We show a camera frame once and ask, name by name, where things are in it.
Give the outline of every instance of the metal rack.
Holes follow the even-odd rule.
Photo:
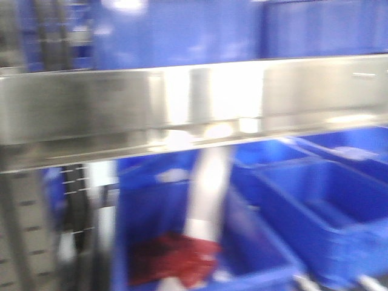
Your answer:
[[[388,122],[388,55],[23,74],[12,3],[0,8],[0,270],[11,278],[1,290],[60,288],[39,169]],[[69,39],[87,39],[63,28],[62,50],[45,60],[54,69],[71,67]]]
[[[371,55],[3,76],[0,171],[384,123],[387,69]]]

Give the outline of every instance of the bin divider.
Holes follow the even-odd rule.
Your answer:
[[[231,146],[202,149],[193,168],[184,234],[219,241],[222,232],[222,201],[229,186]],[[165,278],[157,291],[185,291],[178,278]]]
[[[293,279],[298,283],[303,291],[321,291],[319,285],[312,281],[308,275],[295,275]]]
[[[361,275],[358,278],[358,282],[364,287],[367,291],[388,291],[387,287],[384,287],[380,282],[370,276]]]

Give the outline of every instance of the stainless steel shelf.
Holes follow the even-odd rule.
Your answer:
[[[0,173],[388,122],[388,55],[0,77]]]

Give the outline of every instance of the red object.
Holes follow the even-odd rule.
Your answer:
[[[220,250],[216,242],[172,232],[142,242],[131,249],[130,285],[177,276],[185,287],[193,287],[210,275]]]

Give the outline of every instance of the blue plastic bin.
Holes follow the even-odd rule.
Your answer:
[[[249,203],[324,286],[388,273],[386,184],[335,162],[306,161],[259,170],[252,187]]]
[[[54,217],[56,229],[61,229],[65,210],[65,186],[62,168],[52,167],[41,170],[46,200]]]
[[[92,1],[97,69],[258,58],[262,2]]]
[[[189,178],[198,150],[124,158],[117,161],[120,187],[141,189]]]
[[[263,57],[385,52],[386,5],[385,0],[269,0]]]
[[[245,196],[254,198],[257,196],[253,187],[255,169],[317,158],[313,153],[277,139],[240,144],[236,146],[230,180],[244,188]]]
[[[182,232],[188,186],[187,181],[138,190],[120,185],[112,290],[156,290],[156,281],[128,286],[129,247],[167,231]],[[226,194],[223,207],[218,266],[207,287],[198,290],[291,290],[293,275],[303,270],[301,263],[232,190]]]
[[[366,127],[291,139],[325,159],[388,182],[388,128]]]

